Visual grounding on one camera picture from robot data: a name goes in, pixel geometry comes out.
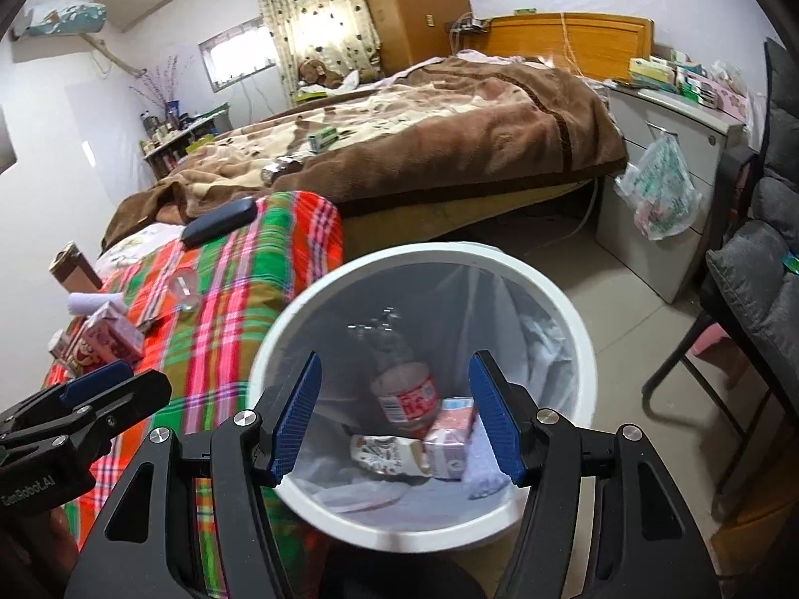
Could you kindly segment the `person's left hand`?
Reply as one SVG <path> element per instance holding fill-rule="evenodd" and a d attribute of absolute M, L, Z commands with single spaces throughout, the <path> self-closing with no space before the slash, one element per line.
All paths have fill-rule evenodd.
<path fill-rule="evenodd" d="M 62 598 L 77 560 L 63 509 L 1 521 L 3 598 Z"/>

